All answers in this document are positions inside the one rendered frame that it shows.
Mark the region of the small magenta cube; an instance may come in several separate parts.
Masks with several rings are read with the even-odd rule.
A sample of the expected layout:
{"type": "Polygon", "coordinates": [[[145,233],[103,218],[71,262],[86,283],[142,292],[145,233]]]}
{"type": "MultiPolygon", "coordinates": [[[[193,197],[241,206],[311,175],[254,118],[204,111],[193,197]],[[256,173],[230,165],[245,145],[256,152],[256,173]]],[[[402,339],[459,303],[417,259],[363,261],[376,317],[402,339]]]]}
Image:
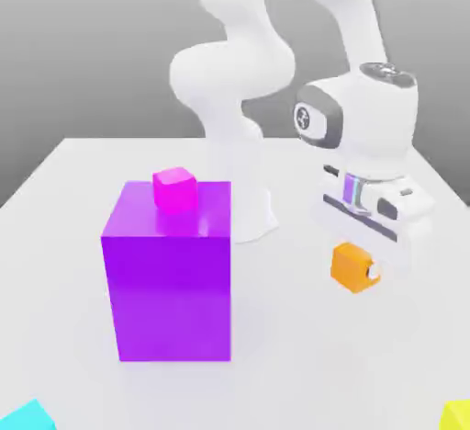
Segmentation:
{"type": "Polygon", "coordinates": [[[196,178],[181,166],[154,173],[152,187],[154,203],[165,213],[181,213],[197,207],[196,178]]]}

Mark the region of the small orange cube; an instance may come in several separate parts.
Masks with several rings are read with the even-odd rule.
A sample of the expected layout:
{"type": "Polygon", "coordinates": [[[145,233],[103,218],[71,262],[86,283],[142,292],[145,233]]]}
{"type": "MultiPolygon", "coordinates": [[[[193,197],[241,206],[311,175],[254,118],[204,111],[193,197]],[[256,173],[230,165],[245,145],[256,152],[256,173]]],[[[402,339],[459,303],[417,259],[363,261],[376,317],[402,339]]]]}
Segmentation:
{"type": "Polygon", "coordinates": [[[352,293],[359,293],[377,284],[370,280],[367,269],[374,262],[373,257],[353,243],[341,243],[332,251],[330,276],[352,293]]]}

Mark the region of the small yellow cube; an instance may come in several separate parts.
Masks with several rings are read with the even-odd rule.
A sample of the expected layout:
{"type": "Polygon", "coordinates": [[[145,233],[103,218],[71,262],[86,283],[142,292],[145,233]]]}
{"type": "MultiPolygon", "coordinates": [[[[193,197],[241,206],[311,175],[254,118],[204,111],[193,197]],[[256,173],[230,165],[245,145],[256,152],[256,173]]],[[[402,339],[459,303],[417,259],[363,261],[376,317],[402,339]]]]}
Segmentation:
{"type": "Polygon", "coordinates": [[[439,430],[470,430],[470,399],[446,402],[439,430]]]}

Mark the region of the large purple box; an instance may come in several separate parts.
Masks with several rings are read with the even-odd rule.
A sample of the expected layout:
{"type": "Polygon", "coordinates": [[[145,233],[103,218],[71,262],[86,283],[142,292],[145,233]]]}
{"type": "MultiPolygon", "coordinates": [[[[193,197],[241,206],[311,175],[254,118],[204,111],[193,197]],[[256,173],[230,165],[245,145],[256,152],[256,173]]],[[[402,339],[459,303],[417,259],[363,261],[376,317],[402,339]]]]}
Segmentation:
{"type": "Polygon", "coordinates": [[[230,360],[230,195],[201,182],[195,211],[167,215],[151,183],[122,188],[101,235],[121,361],[230,360]]]}

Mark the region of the small cyan cube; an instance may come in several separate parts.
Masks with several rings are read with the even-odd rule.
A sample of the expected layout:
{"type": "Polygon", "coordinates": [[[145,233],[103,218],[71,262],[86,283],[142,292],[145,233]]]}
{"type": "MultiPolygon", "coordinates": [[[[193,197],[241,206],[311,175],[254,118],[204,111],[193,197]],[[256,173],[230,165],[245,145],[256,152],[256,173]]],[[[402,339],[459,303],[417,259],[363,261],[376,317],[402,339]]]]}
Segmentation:
{"type": "Polygon", "coordinates": [[[32,400],[0,419],[0,430],[57,430],[38,400],[32,400]]]}

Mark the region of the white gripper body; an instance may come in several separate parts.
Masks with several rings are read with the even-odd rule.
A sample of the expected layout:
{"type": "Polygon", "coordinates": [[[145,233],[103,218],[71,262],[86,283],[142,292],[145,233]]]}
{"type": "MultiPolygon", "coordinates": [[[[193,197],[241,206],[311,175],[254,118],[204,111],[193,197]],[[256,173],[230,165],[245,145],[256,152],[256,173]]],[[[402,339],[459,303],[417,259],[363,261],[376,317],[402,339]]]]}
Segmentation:
{"type": "Polygon", "coordinates": [[[429,217],[389,228],[371,218],[349,212],[339,201],[324,195],[315,201],[315,217],[337,243],[353,243],[380,264],[410,266],[426,251],[431,238],[429,217]]]}

